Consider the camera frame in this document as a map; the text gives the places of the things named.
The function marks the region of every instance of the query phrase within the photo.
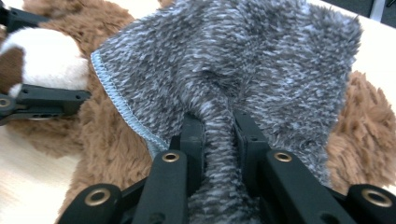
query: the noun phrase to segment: stuffed animal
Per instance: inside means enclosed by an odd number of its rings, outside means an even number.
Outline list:
[[[6,68],[0,69],[0,92],[15,96],[26,83],[92,94],[74,117],[12,120],[7,125],[51,156],[81,154],[61,214],[90,185],[111,183],[125,189],[149,174],[152,158],[146,142],[107,97],[90,59],[134,18],[103,0],[25,0],[24,9],[50,21],[6,38],[0,49],[0,68]],[[395,117],[382,91],[363,74],[351,74],[345,107],[326,148],[332,187],[346,193],[352,184],[392,184],[395,131]]]

